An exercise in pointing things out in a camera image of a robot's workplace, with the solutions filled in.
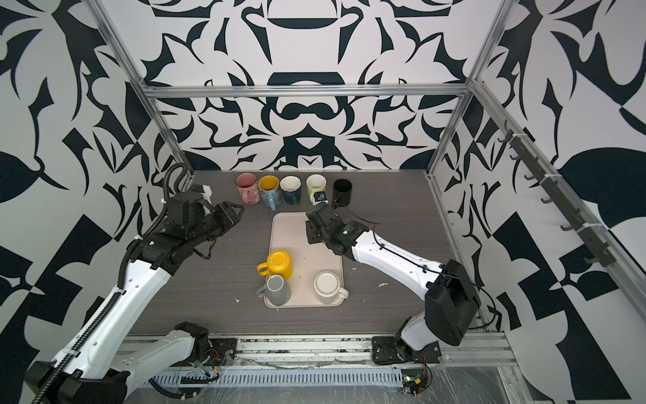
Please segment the light green mug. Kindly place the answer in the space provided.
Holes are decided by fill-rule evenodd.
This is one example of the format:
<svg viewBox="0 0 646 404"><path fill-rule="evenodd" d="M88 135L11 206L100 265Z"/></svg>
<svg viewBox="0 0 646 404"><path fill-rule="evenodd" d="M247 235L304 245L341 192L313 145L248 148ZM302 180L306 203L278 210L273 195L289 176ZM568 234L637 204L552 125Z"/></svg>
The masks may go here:
<svg viewBox="0 0 646 404"><path fill-rule="evenodd" d="M306 188L309 200L312 204L316 201L316 193L325 192L327 186L326 178L321 174L310 175L306 180Z"/></svg>

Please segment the pink floral mug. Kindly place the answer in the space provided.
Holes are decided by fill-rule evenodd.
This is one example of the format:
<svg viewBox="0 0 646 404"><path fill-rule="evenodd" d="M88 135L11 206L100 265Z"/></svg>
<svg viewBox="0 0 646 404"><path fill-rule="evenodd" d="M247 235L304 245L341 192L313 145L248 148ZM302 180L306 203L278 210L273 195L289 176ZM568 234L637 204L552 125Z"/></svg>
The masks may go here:
<svg viewBox="0 0 646 404"><path fill-rule="evenodd" d="M241 173L237 176L236 186L246 205L255 205L261 200L257 176L254 173Z"/></svg>

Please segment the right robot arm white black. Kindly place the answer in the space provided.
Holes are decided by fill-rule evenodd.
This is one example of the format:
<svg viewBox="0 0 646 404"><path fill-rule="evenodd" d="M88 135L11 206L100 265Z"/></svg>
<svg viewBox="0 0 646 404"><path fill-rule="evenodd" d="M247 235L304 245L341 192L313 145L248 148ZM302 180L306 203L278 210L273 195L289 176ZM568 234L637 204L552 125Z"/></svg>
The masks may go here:
<svg viewBox="0 0 646 404"><path fill-rule="evenodd" d="M462 343L481 299L479 286L461 263L417 256L378 235L376 224L344 222L324 203L306 217L309 243L322 243L337 256L378 269L423 301L423 313L408 319L395 335L395 348L417 353L437 342L454 347Z"/></svg>

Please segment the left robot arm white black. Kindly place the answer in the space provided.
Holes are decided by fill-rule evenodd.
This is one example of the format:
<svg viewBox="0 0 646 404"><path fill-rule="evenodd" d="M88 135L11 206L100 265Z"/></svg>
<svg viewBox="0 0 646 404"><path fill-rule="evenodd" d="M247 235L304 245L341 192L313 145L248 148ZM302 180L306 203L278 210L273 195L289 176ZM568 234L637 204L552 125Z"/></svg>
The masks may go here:
<svg viewBox="0 0 646 404"><path fill-rule="evenodd" d="M37 361L27 370L25 382L35 393L35 403L122 403L146 382L159 390L155 377L176 364L201 370L208 382L218 379L216 371L205 370L209 332L190 322L132 355L117 355L143 311L183 262L193 255L210 259L210 252L200 252L199 245L214 246L245 212L243 205L229 201L212 204L206 185L188 190L170 185L176 170L188 173L184 163L166 171L161 213L128 245L109 297L53 360Z"/></svg>

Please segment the dark green mug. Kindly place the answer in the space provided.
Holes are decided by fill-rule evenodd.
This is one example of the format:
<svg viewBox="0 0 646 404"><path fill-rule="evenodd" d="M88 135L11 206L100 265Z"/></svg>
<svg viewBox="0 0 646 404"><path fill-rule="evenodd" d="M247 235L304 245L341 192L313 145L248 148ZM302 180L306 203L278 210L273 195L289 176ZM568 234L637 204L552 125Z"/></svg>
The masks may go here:
<svg viewBox="0 0 646 404"><path fill-rule="evenodd" d="M282 178L279 185L284 202L288 205L299 205L302 196L300 178L290 175Z"/></svg>

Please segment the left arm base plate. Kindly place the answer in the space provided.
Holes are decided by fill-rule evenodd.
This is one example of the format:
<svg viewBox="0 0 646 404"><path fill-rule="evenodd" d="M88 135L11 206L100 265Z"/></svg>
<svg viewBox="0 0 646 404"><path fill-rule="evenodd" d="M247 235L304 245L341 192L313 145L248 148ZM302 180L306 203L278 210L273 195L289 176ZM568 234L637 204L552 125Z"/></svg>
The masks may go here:
<svg viewBox="0 0 646 404"><path fill-rule="evenodd" d="M203 365L222 367L232 364L237 357L237 338L210 338Z"/></svg>

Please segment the yellow mug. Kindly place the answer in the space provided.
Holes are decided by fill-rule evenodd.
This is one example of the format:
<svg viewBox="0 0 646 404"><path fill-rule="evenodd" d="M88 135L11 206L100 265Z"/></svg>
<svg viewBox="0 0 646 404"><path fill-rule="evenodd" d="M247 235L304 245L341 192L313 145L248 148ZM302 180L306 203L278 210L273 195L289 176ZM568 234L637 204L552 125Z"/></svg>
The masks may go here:
<svg viewBox="0 0 646 404"><path fill-rule="evenodd" d="M273 251L264 263L257 266L257 272L260 276L280 275L289 280L294 273L291 256L283 250Z"/></svg>

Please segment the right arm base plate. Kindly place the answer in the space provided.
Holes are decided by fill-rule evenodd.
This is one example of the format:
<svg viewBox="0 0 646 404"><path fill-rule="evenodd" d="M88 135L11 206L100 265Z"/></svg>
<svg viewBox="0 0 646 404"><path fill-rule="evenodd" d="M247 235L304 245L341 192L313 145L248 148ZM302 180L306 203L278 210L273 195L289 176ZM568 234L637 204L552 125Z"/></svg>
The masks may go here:
<svg viewBox="0 0 646 404"><path fill-rule="evenodd" d="M421 351L415 351L395 336L373 337L371 359L375 365L398 365L405 363L439 364L442 351L439 343L431 343Z"/></svg>

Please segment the light blue mug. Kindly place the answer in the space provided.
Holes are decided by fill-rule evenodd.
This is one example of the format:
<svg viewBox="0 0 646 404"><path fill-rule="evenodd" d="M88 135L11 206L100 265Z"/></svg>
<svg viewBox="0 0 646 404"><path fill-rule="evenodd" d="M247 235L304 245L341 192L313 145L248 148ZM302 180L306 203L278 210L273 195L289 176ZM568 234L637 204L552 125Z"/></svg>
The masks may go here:
<svg viewBox="0 0 646 404"><path fill-rule="evenodd" d="M277 177L266 175L258 181L262 202L272 211L276 211L282 203L280 181Z"/></svg>

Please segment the black mug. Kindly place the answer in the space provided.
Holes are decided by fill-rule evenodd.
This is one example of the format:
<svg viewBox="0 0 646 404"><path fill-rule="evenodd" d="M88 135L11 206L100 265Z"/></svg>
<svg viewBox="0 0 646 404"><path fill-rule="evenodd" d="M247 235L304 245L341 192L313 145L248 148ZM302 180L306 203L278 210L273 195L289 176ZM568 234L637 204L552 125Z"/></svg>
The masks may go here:
<svg viewBox="0 0 646 404"><path fill-rule="evenodd" d="M333 209L348 207L352 200L353 184L345 178L337 179L333 184L332 202Z"/></svg>

